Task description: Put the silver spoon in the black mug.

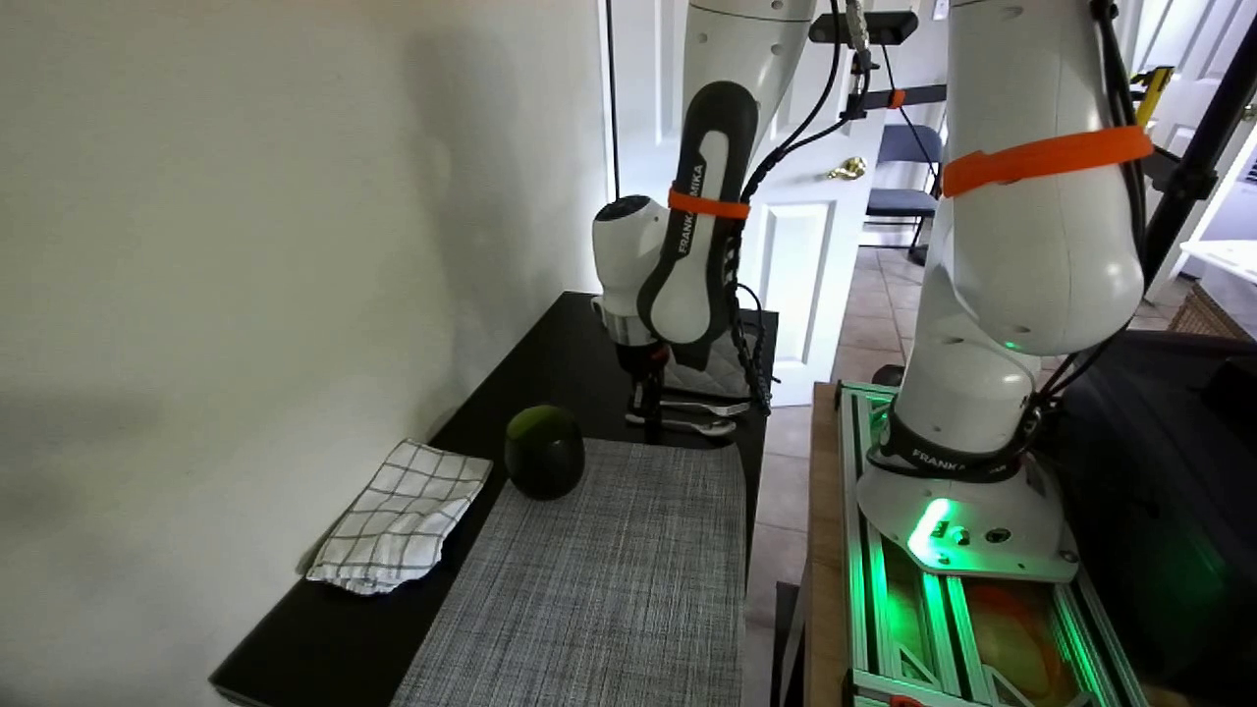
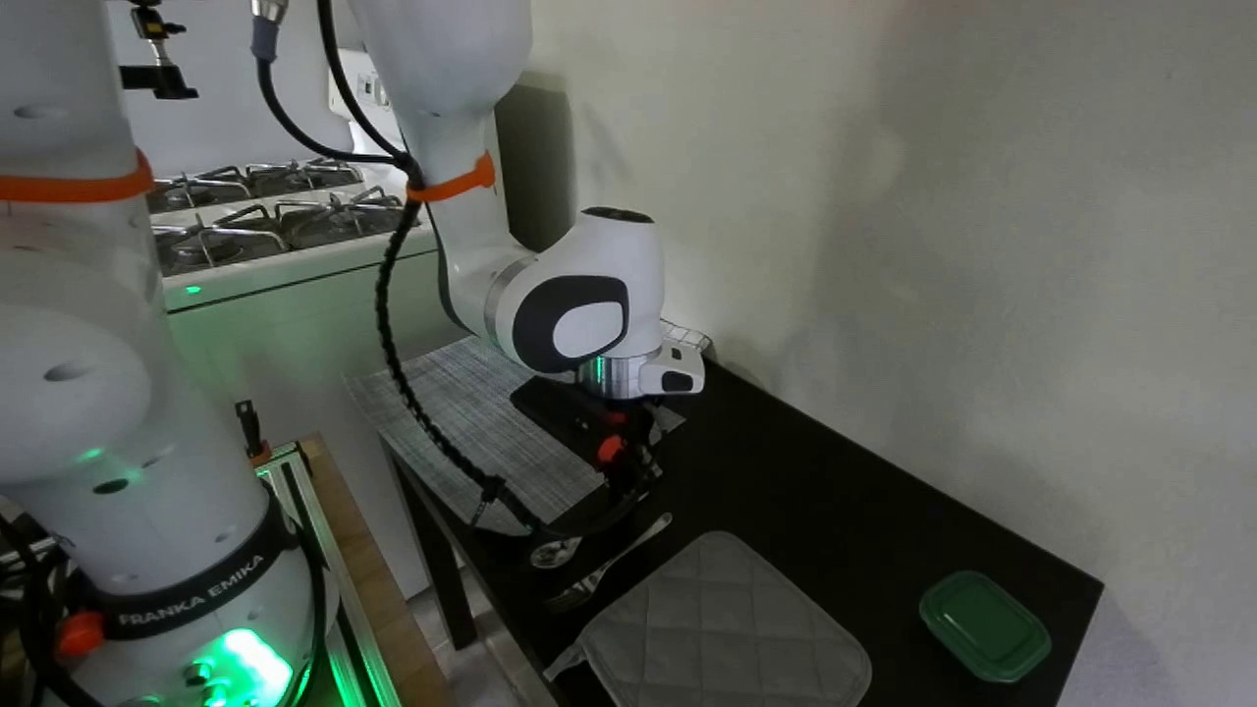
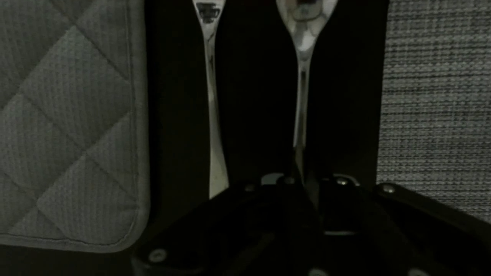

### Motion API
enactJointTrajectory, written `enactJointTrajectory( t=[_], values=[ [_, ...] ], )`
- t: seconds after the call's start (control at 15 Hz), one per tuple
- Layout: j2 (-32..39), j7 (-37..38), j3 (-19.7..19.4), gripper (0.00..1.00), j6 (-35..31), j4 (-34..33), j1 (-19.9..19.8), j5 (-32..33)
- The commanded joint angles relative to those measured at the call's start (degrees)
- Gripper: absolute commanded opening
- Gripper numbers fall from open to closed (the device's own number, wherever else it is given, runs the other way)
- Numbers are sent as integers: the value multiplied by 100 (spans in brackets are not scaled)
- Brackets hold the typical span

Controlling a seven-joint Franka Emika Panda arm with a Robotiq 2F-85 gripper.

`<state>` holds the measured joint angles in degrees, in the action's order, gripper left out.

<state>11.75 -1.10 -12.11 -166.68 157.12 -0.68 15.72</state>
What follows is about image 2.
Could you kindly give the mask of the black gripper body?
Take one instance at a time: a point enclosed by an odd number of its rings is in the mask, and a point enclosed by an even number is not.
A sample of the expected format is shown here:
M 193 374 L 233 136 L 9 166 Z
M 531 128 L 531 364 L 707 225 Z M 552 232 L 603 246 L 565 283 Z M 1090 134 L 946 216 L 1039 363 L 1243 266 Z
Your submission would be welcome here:
M 542 378 L 520 384 L 510 406 L 592 471 L 603 471 L 613 486 L 658 479 L 648 444 L 651 418 L 644 406 L 603 399 L 583 384 L 558 384 Z

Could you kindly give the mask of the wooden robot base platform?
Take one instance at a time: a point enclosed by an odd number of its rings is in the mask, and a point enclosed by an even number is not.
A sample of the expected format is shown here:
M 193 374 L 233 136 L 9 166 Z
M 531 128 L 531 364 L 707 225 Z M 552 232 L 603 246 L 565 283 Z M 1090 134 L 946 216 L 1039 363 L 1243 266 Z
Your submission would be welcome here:
M 297 707 L 453 707 L 366 516 L 322 441 L 296 441 L 261 463 L 287 516 L 313 533 L 328 587 L 328 665 Z

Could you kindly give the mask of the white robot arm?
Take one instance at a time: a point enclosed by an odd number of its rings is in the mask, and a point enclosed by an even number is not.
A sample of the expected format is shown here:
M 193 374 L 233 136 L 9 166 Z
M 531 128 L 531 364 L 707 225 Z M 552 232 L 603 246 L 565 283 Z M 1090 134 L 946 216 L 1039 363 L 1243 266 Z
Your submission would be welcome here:
M 707 364 L 663 330 L 648 216 L 589 207 L 542 250 L 506 232 L 490 119 L 531 0 L 354 3 L 448 314 L 610 399 L 696 393 Z M 131 88 L 174 94 L 182 69 L 121 65 L 97 0 L 0 0 L 0 483 L 54 539 L 21 640 L 63 707 L 296 707 L 328 665 L 330 580 L 174 363 Z

